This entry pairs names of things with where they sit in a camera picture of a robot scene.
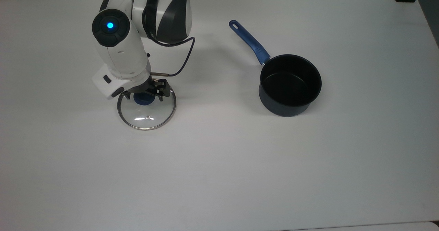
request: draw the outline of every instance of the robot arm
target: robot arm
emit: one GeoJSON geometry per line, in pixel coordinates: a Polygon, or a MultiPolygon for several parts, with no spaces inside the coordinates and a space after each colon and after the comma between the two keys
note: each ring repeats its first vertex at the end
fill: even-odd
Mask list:
{"type": "Polygon", "coordinates": [[[93,83],[107,99],[151,89],[141,37],[169,44],[186,39],[192,26],[189,0],[104,0],[100,9],[92,31],[105,65],[93,83]]]}

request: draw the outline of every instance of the black saucepan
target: black saucepan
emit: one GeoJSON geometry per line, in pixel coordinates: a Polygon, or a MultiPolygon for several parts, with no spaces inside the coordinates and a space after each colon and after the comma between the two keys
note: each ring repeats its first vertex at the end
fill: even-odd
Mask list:
{"type": "Polygon", "coordinates": [[[317,68],[308,60],[291,54],[271,58],[262,45],[237,21],[230,28],[241,37],[263,65],[259,98],[262,104],[276,115],[292,117],[305,111],[322,88],[317,68]]]}

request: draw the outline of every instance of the black cable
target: black cable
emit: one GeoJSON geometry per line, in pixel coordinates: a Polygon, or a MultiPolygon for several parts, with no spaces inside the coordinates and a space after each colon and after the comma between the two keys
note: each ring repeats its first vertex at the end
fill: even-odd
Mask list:
{"type": "Polygon", "coordinates": [[[174,73],[174,74],[155,73],[155,72],[152,72],[152,73],[151,73],[151,75],[162,76],[162,77],[174,77],[174,76],[177,76],[177,75],[183,70],[183,68],[185,67],[186,63],[187,63],[188,60],[189,60],[189,57],[191,56],[191,52],[192,52],[192,49],[193,49],[193,45],[195,45],[195,37],[190,37],[190,38],[188,38],[188,39],[186,39],[186,40],[184,40],[184,41],[182,41],[182,42],[178,42],[178,43],[174,43],[174,44],[163,44],[163,43],[161,43],[161,42],[158,42],[158,41],[157,41],[156,39],[154,39],[154,38],[152,38],[151,40],[154,41],[155,43],[161,45],[161,46],[166,46],[166,47],[178,46],[178,45],[184,44],[184,43],[186,43],[186,42],[188,42],[188,41],[192,41],[191,48],[189,49],[189,52],[188,52],[188,56],[186,56],[185,62],[183,63],[183,65],[182,65],[182,67],[180,68],[180,70],[177,71],[177,73],[174,73]]]}

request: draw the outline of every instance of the blue handle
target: blue handle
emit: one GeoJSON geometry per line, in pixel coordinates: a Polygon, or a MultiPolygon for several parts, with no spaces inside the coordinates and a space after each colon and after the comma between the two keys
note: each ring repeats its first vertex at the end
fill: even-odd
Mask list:
{"type": "Polygon", "coordinates": [[[270,55],[262,45],[250,33],[248,33],[239,22],[232,20],[229,22],[229,26],[237,35],[239,35],[239,37],[241,37],[241,39],[243,39],[244,42],[247,43],[247,45],[251,47],[251,49],[253,49],[260,64],[265,64],[265,62],[270,59],[270,55]]]}

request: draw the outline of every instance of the metal rim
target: metal rim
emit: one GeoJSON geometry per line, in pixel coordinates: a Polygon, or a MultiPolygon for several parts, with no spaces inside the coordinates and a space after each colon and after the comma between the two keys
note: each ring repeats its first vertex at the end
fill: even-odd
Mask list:
{"type": "Polygon", "coordinates": [[[169,117],[163,121],[163,123],[160,123],[154,127],[150,127],[150,128],[141,128],[141,127],[137,127],[137,126],[133,126],[131,123],[129,123],[122,115],[122,110],[121,110],[121,104],[122,104],[122,99],[124,98],[123,95],[119,95],[119,98],[117,99],[117,112],[120,116],[120,118],[129,126],[133,127],[134,129],[137,130],[141,130],[141,131],[150,131],[150,130],[154,130],[157,128],[160,128],[161,126],[163,126],[164,124],[168,123],[168,121],[171,119],[171,117],[174,115],[175,109],[177,108],[177,98],[175,97],[175,92],[174,90],[171,88],[171,95],[172,95],[172,99],[174,101],[174,108],[172,109],[171,115],[169,115],[169,117]]]}
{"type": "Polygon", "coordinates": [[[270,59],[268,59],[268,61],[265,62],[264,66],[263,66],[263,68],[262,68],[262,70],[261,70],[261,74],[260,74],[259,79],[260,79],[259,85],[262,87],[262,89],[264,90],[265,94],[266,94],[270,99],[272,99],[274,102],[279,103],[279,104],[281,104],[282,106],[288,106],[288,107],[301,107],[301,106],[309,105],[310,103],[312,103],[313,101],[315,101],[315,99],[317,99],[317,97],[319,96],[319,94],[320,94],[320,92],[321,92],[321,90],[322,90],[322,77],[321,77],[321,75],[320,75],[319,70],[317,70],[317,67],[315,67],[314,64],[312,64],[309,60],[305,59],[304,57],[301,57],[301,56],[298,56],[298,55],[294,55],[294,54],[282,54],[282,55],[278,55],[278,56],[276,56],[276,57],[274,57],[274,58],[270,58],[270,59]],[[265,86],[262,84],[263,80],[265,79],[265,78],[262,79],[262,72],[264,71],[264,69],[270,67],[271,64],[273,64],[273,59],[276,59],[276,58],[282,58],[282,57],[293,57],[293,58],[297,58],[297,59],[300,59],[300,60],[304,60],[304,61],[308,64],[308,66],[309,66],[311,69],[313,69],[313,70],[315,71],[315,73],[317,73],[316,76],[317,76],[318,79],[319,79],[320,87],[319,87],[319,90],[317,91],[317,93],[316,93],[316,94],[312,97],[312,99],[311,99],[310,101],[308,101],[307,103],[302,104],[302,105],[295,105],[295,106],[286,105],[286,104],[284,104],[284,103],[281,103],[281,102],[276,101],[275,99],[273,99],[273,98],[267,93],[267,91],[265,90],[265,86]]]}

